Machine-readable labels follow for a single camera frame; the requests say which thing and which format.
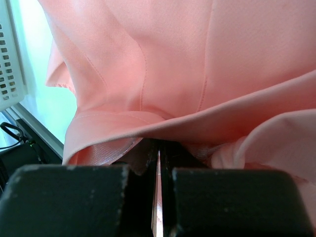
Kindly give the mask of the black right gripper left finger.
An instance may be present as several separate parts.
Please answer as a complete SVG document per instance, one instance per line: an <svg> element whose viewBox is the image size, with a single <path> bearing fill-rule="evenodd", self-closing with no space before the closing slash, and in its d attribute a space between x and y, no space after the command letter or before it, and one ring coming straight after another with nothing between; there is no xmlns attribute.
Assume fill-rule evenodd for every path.
<svg viewBox="0 0 316 237"><path fill-rule="evenodd" d="M113 182L111 229L114 237L152 237L158 142L142 139L111 165L120 168Z"/></svg>

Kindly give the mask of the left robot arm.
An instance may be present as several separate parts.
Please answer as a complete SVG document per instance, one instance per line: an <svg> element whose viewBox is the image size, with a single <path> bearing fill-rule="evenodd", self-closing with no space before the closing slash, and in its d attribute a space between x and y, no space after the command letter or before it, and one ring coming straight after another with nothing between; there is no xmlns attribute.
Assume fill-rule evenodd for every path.
<svg viewBox="0 0 316 237"><path fill-rule="evenodd" d="M2 122L0 130L16 142L0 149L0 192L16 169L28 164L61 164L62 158L22 119Z"/></svg>

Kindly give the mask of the pink skirt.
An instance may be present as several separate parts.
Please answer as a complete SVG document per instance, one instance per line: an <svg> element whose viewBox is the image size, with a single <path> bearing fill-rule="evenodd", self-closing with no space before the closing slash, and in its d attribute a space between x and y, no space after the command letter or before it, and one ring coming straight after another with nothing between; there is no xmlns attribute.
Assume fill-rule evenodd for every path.
<svg viewBox="0 0 316 237"><path fill-rule="evenodd" d="M64 164L176 141L212 168L289 173L315 222L315 1L40 5L53 36L47 85L77 99Z"/></svg>

